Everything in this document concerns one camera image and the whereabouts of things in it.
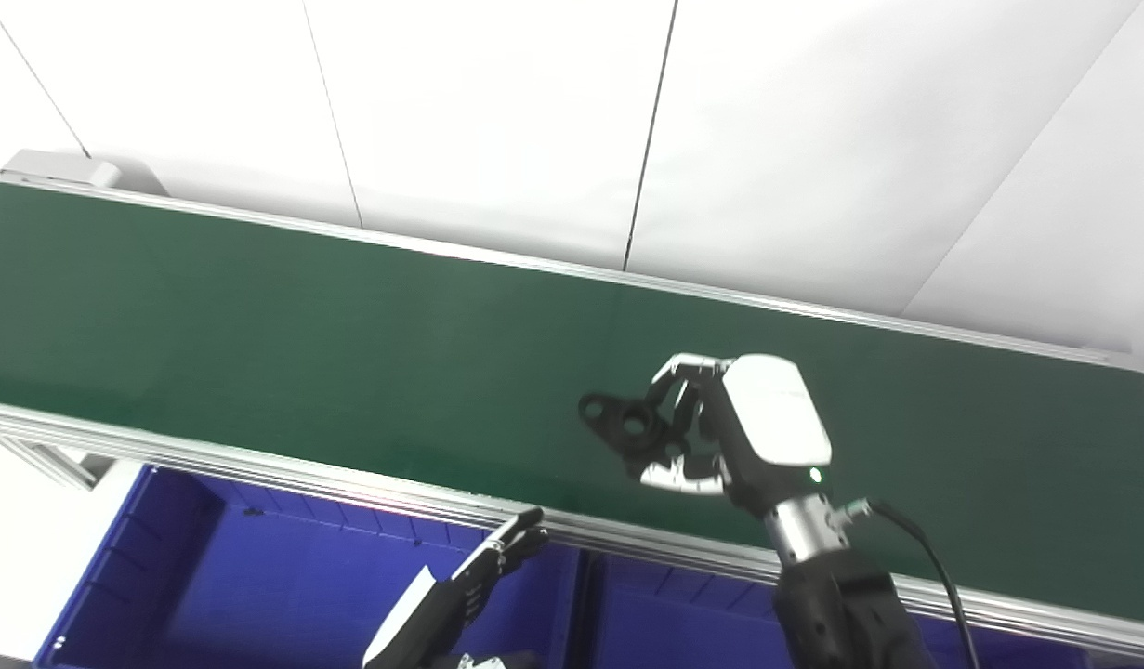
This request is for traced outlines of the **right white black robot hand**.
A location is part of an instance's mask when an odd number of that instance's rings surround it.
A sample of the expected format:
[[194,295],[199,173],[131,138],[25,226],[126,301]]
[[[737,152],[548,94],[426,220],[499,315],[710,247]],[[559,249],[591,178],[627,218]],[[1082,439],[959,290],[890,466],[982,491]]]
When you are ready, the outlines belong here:
[[832,445],[795,363],[771,355],[674,355],[651,380],[645,403],[657,408],[676,385],[672,436],[685,436],[696,420],[717,453],[653,460],[639,465],[639,483],[723,494],[756,519],[789,500],[827,491]]

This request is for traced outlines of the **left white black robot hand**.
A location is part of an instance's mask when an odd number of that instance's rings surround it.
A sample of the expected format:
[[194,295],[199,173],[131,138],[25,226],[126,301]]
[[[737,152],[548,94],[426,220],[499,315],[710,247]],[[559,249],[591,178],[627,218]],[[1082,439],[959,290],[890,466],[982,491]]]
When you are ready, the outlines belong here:
[[475,545],[448,579],[420,568],[363,653],[363,668],[541,668],[532,651],[498,655],[454,652],[466,628],[480,618],[498,582],[549,542],[545,509],[530,507]]

